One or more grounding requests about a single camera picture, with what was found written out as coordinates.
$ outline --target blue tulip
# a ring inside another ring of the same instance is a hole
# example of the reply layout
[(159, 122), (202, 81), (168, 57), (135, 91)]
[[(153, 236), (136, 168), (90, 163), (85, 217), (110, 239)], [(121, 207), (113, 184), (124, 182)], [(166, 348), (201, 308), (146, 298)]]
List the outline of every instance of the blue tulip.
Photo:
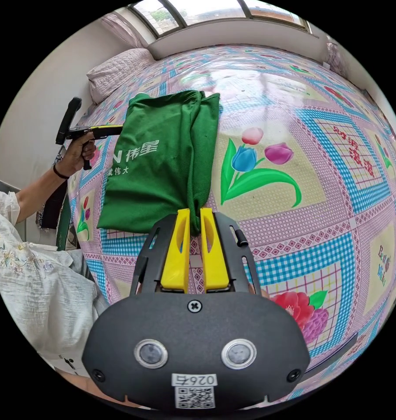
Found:
[(231, 165), (238, 172), (249, 172), (256, 166), (256, 150), (240, 146), (234, 155)]

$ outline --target tree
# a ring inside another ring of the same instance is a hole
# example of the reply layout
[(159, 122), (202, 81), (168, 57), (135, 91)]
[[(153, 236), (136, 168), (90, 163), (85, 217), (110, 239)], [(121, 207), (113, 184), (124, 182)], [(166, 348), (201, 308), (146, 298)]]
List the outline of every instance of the tree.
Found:
[(160, 9), (160, 10), (156, 10), (154, 12), (151, 12), (150, 15), (157, 21), (164, 21), (166, 19), (170, 19), (172, 16), (171, 14), (165, 10), (165, 9)]

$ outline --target yellow strip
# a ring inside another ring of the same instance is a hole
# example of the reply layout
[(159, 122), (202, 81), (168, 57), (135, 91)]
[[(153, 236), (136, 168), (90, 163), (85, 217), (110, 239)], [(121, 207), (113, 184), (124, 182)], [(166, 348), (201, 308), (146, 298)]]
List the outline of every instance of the yellow strip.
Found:
[(166, 262), (161, 276), (161, 286), (167, 290), (183, 290), (188, 293), (190, 249), (190, 210), (177, 212), (175, 229), (168, 247)]
[(209, 208), (201, 209), (200, 213), (204, 289), (205, 292), (225, 289), (228, 287), (229, 279), (214, 215), (212, 209)]
[(95, 127), (90, 127), (92, 130), (94, 130), (95, 128), (120, 128), (120, 127), (122, 127), (122, 126), (118, 126), (118, 125), (116, 125), (116, 126), (111, 126), (111, 125), (109, 125), (109, 126), (95, 126)]

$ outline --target white embroidered blouse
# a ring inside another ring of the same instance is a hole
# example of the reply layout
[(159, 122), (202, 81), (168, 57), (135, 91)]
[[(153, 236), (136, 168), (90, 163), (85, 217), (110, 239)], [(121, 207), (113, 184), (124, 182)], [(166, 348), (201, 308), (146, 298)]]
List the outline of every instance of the white embroidered blouse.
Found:
[(73, 260), (67, 252), (22, 242), (14, 227), (19, 213), (16, 195), (0, 192), (2, 299), (42, 357), (49, 361), (63, 354), (77, 357), (98, 317), (93, 306), (96, 286), (69, 268)]

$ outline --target pillow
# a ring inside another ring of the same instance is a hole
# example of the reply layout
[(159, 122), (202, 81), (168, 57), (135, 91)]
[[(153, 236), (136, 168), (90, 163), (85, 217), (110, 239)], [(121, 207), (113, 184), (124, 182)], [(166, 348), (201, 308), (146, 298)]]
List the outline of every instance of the pillow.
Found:
[(155, 63), (145, 48), (132, 48), (110, 58), (87, 73), (93, 102), (99, 104), (136, 73)]

